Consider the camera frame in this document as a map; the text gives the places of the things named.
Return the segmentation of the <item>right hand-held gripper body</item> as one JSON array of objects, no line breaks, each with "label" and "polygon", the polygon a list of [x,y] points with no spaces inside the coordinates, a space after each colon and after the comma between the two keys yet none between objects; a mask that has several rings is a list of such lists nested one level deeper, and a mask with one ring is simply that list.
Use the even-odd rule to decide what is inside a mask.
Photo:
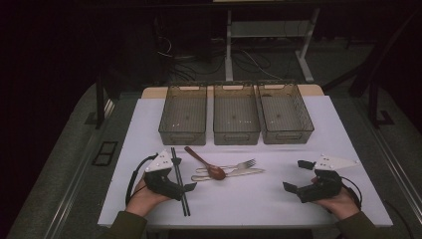
[{"label": "right hand-held gripper body", "polygon": [[338,195],[344,187],[339,169],[357,166],[356,160],[344,159],[336,156],[322,154],[314,161],[316,182],[311,185],[299,187],[297,196],[302,203],[331,198]]}]

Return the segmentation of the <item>silver knife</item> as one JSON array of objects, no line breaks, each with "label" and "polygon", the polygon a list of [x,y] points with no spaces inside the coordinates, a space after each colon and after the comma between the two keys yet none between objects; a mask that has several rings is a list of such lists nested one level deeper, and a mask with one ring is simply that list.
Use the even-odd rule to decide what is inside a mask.
[{"label": "silver knife", "polygon": [[[248,174],[255,174],[255,173],[263,173],[265,172],[265,169],[261,168],[246,168],[246,169],[234,169],[233,171],[226,173],[226,177],[234,177],[234,176],[241,176],[241,175],[248,175]],[[204,175],[192,175],[191,180],[192,181],[205,181],[205,180],[211,180],[210,176],[204,176]]]}]

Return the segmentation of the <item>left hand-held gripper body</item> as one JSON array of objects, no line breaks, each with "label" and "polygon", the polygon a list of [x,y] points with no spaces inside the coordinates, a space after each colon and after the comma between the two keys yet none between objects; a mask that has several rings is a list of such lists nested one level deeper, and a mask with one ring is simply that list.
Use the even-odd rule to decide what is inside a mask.
[{"label": "left hand-held gripper body", "polygon": [[145,169],[143,179],[149,190],[171,199],[180,200],[184,194],[184,188],[168,178],[172,168],[172,159],[165,149]]}]

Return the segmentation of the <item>white metal desk frame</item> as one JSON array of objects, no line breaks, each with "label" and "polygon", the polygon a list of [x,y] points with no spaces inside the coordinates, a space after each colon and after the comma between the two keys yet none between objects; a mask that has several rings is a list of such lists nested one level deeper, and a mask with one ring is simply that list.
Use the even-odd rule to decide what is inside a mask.
[{"label": "white metal desk frame", "polygon": [[227,12],[225,76],[233,81],[232,43],[241,38],[302,38],[301,46],[295,50],[297,62],[307,83],[313,83],[314,77],[308,65],[306,55],[313,38],[320,8],[315,8],[308,20],[278,21],[234,21],[233,12]]}]

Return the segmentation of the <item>person's right hand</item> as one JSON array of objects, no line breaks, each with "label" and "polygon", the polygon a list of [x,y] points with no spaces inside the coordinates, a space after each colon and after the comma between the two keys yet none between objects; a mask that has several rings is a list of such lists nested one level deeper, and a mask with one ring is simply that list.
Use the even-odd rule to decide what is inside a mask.
[{"label": "person's right hand", "polygon": [[346,219],[359,212],[354,199],[345,188],[332,198],[317,200],[316,204],[330,211],[338,220]]}]

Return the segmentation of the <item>silver metal fork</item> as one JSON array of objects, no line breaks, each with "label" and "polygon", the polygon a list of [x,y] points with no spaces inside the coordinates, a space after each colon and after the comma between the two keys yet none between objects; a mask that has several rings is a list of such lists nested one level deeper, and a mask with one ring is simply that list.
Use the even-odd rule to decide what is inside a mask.
[{"label": "silver metal fork", "polygon": [[[252,158],[250,160],[237,163],[235,165],[220,166],[220,168],[222,168],[222,169],[231,169],[231,168],[234,168],[234,169],[245,169],[245,168],[252,167],[255,164],[256,164],[256,159],[255,158]],[[198,173],[201,173],[201,172],[206,172],[207,169],[206,168],[197,168],[195,171],[198,172]]]}]

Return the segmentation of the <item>brown wooden spoon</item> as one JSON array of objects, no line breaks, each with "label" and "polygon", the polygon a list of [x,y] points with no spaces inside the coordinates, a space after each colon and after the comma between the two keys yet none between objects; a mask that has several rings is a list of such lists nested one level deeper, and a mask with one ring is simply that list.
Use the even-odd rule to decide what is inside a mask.
[{"label": "brown wooden spoon", "polygon": [[184,150],[190,154],[192,157],[194,157],[195,159],[199,160],[201,163],[203,163],[205,165],[205,168],[208,172],[208,175],[216,180],[223,180],[226,178],[226,173],[225,171],[213,164],[208,163],[207,161],[205,161],[201,156],[199,156],[191,147],[189,146],[185,146]]}]

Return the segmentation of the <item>person's left hand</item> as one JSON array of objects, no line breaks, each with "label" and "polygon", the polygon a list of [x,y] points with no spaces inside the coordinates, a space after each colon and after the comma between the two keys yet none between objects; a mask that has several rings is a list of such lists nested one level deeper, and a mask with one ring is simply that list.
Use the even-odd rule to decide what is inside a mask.
[{"label": "person's left hand", "polygon": [[157,194],[146,187],[143,179],[135,187],[134,194],[130,197],[125,211],[137,216],[146,216],[158,204],[169,200],[161,194]]}]

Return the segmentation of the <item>black metal stand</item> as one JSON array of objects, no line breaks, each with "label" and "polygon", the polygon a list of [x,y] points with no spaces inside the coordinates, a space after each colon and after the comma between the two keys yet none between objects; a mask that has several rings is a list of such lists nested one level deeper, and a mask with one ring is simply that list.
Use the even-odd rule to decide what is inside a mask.
[{"label": "black metal stand", "polygon": [[108,71],[101,71],[96,78],[97,122],[96,129],[100,129],[111,109],[111,102],[120,94],[119,83]]},{"label": "black metal stand", "polygon": [[373,13],[365,20],[365,30],[373,35],[375,45],[359,66],[356,78],[348,91],[354,98],[360,98],[368,92],[368,119],[375,128],[379,128],[381,125],[393,124],[389,113],[378,109],[379,84],[375,75],[391,47],[390,40],[395,27],[391,27],[386,15]]}]

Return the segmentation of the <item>smoky clear plastic bin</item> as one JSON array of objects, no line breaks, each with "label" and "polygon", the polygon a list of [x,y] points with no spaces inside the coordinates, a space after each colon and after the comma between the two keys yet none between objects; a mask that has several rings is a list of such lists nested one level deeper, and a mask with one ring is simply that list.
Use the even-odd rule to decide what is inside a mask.
[{"label": "smoky clear plastic bin", "polygon": [[254,85],[214,86],[213,132],[216,145],[256,145],[261,132]]},{"label": "smoky clear plastic bin", "polygon": [[207,87],[203,84],[172,85],[158,128],[165,145],[205,145]]},{"label": "smoky clear plastic bin", "polygon": [[305,144],[315,130],[295,84],[262,82],[257,85],[264,144]]}]

